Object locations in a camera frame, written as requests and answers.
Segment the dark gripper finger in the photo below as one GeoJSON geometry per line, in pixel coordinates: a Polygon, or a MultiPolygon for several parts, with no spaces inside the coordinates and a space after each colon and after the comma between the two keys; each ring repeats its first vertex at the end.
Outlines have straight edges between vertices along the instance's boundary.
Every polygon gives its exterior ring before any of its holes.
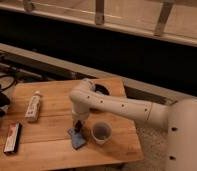
{"type": "Polygon", "coordinates": [[[76,132],[80,132],[82,130],[82,127],[83,127],[83,124],[81,121],[78,121],[75,126],[74,126],[74,129],[76,132]]]}

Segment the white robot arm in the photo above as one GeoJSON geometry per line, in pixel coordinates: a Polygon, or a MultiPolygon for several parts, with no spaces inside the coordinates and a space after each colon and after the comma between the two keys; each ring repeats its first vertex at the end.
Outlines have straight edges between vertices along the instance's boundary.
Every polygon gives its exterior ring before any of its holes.
{"type": "Polygon", "coordinates": [[[197,171],[197,99],[166,106],[95,92],[95,83],[81,80],[70,92],[74,122],[85,122],[91,108],[166,130],[165,171],[197,171]]]}

